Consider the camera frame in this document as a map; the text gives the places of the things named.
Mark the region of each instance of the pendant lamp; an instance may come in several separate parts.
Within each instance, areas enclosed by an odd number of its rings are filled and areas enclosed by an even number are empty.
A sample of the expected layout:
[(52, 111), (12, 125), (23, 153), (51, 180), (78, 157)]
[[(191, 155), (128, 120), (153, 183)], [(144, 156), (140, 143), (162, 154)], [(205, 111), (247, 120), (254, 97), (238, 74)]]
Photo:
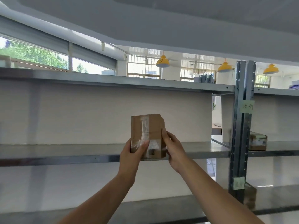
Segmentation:
[(161, 56), (161, 58), (159, 60), (157, 60), (156, 63), (157, 67), (169, 67), (169, 60), (166, 59), (166, 56), (164, 55), (164, 51), (163, 51), (163, 55)]
[(279, 72), (278, 67), (274, 67), (274, 64), (269, 64), (269, 67), (267, 67), (264, 70), (265, 75), (274, 74), (274, 73), (278, 73), (278, 72)]
[(218, 68), (218, 72), (224, 73), (224, 72), (230, 72), (231, 70), (232, 70), (232, 66), (226, 62), (226, 58), (225, 58), (223, 64)]

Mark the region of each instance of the person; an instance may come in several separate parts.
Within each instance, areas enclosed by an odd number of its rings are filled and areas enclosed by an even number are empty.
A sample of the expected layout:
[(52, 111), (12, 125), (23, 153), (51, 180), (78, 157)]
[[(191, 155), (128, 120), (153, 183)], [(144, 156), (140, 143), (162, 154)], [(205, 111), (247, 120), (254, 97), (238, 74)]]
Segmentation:
[[(196, 197), (211, 224), (264, 224), (247, 207), (216, 183), (194, 160), (188, 158), (180, 141), (162, 130), (169, 163)], [(120, 154), (119, 171), (99, 192), (82, 203), (59, 224), (106, 224), (135, 181), (138, 165), (149, 141), (130, 153), (130, 140)]]

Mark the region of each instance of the yellow lampshade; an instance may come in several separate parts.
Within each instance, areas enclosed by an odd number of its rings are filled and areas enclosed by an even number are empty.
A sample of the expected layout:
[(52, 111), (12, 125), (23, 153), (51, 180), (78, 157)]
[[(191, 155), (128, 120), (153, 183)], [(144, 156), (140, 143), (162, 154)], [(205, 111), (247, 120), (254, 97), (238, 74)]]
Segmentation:
[(270, 64), (269, 67), (267, 67), (264, 70), (265, 75), (274, 74), (274, 73), (278, 73), (278, 72), (279, 72), (279, 69), (278, 69), (278, 67), (274, 67), (274, 64)]
[(229, 72), (232, 70), (231, 65), (229, 65), (226, 61), (218, 68), (218, 72)]
[(161, 59), (157, 60), (157, 67), (169, 67), (169, 60), (166, 59), (165, 55), (161, 56)]

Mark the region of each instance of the tree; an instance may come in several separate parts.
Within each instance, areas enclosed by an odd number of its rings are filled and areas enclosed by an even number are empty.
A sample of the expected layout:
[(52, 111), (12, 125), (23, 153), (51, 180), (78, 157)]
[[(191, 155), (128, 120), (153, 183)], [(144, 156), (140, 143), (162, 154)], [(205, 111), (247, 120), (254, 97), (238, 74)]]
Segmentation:
[(83, 67), (81, 63), (79, 63), (79, 65), (77, 66), (76, 71), (81, 73), (88, 73), (87, 69)]
[(0, 48), (0, 54), (12, 58), (68, 69), (68, 62), (57, 53), (25, 43), (8, 40), (5, 47)]

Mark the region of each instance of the cardboard box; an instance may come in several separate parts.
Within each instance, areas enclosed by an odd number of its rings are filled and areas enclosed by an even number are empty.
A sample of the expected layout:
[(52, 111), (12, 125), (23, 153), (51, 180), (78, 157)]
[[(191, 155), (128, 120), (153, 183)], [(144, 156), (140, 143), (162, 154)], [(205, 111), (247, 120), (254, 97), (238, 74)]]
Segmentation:
[(248, 182), (245, 182), (244, 205), (250, 210), (255, 208), (257, 189)]
[(162, 138), (165, 128), (164, 119), (160, 114), (132, 116), (131, 152), (134, 153), (145, 141), (150, 140), (143, 158), (160, 159), (166, 157), (166, 145)]
[(250, 132), (249, 150), (250, 151), (265, 151), (267, 148), (268, 137), (266, 135)]

